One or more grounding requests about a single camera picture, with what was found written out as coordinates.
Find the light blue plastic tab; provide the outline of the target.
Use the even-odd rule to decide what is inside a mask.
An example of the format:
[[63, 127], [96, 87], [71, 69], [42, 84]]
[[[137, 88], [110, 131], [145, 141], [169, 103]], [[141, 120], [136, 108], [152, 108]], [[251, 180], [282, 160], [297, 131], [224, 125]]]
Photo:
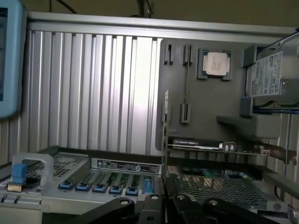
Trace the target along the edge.
[[151, 177], [145, 177], [144, 179], [144, 183], [143, 183], [143, 192], [145, 194], [149, 193], [153, 193], [153, 183], [152, 183], [152, 179]]

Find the green motherboard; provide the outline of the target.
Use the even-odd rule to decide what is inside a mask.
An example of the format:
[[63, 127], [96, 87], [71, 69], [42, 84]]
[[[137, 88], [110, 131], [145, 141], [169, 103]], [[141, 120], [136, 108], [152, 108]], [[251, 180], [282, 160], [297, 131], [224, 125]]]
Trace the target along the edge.
[[228, 178], [228, 179], [248, 179], [248, 180], [260, 180], [259, 177], [254, 177], [253, 175], [229, 169], [207, 169], [201, 168], [201, 173], [205, 177], [212, 178]]

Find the green expansion card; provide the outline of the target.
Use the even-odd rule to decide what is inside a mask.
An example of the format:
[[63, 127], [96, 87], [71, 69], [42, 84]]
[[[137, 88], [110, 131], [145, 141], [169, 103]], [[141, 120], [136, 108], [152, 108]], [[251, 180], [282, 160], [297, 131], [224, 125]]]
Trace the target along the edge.
[[219, 140], [199, 140], [191, 138], [170, 138], [168, 147], [178, 150], [203, 151], [224, 154], [262, 155], [282, 161], [284, 164], [297, 164], [297, 152], [283, 147], [256, 142], [245, 141], [242, 144]]

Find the open grey black PC case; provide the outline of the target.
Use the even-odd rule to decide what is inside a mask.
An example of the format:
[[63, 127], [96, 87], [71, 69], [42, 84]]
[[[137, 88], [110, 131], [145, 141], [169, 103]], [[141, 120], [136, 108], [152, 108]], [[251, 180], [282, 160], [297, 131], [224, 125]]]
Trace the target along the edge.
[[[151, 194], [164, 197], [163, 156], [58, 146], [38, 154], [48, 154], [54, 159], [53, 180], [43, 189], [39, 188], [44, 170], [42, 162], [22, 161], [28, 166], [24, 184], [12, 183], [12, 161], [0, 166], [0, 224], [77, 224], [77, 216], [115, 198], [125, 197], [135, 203], [143, 200], [149, 195], [143, 192], [145, 177], [152, 179]], [[201, 168], [242, 171], [260, 180], [205, 177]], [[266, 167], [228, 160], [219, 162], [176, 158], [169, 154], [167, 170], [168, 200], [178, 194], [189, 195], [200, 204], [208, 198], [219, 198], [279, 224], [299, 224], [299, 208], [278, 196], [285, 191], [299, 199], [299, 185]], [[73, 183], [71, 190], [58, 188], [65, 181]], [[81, 182], [90, 183], [90, 190], [75, 190]], [[97, 183], [108, 184], [105, 193], [92, 192]], [[123, 185], [122, 194], [109, 194], [112, 185]], [[126, 195], [128, 187], [137, 187], [138, 196]]]

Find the grey parts rack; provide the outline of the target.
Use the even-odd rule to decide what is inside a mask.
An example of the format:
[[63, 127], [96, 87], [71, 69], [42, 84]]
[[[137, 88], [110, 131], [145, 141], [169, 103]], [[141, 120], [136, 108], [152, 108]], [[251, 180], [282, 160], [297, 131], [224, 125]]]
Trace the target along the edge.
[[[156, 140], [162, 150], [164, 98], [168, 96], [168, 136], [175, 139], [259, 141], [280, 137], [278, 115], [240, 116], [245, 94], [243, 52], [248, 43], [163, 39], [160, 46]], [[201, 78], [203, 52], [227, 53], [227, 78]]]

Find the blue release latch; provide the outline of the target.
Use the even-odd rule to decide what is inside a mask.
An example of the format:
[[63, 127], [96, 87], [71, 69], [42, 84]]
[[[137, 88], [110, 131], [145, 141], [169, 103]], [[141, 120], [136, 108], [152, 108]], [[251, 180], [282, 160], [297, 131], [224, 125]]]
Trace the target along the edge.
[[24, 184], [27, 177], [27, 165], [23, 163], [14, 164], [12, 167], [12, 183]]

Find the silver CPU chip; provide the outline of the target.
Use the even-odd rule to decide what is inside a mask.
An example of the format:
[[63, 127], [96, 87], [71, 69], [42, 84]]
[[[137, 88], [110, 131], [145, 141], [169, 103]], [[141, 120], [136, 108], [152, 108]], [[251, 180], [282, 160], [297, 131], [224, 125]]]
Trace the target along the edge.
[[225, 77], [230, 73], [231, 52], [203, 51], [203, 74]]

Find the grey background pole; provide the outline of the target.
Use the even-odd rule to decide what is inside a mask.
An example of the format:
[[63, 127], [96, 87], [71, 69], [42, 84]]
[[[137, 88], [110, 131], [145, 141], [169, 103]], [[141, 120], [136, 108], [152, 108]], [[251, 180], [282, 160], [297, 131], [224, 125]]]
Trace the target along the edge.
[[154, 0], [136, 0], [138, 5], [138, 16], [151, 18], [154, 11]]

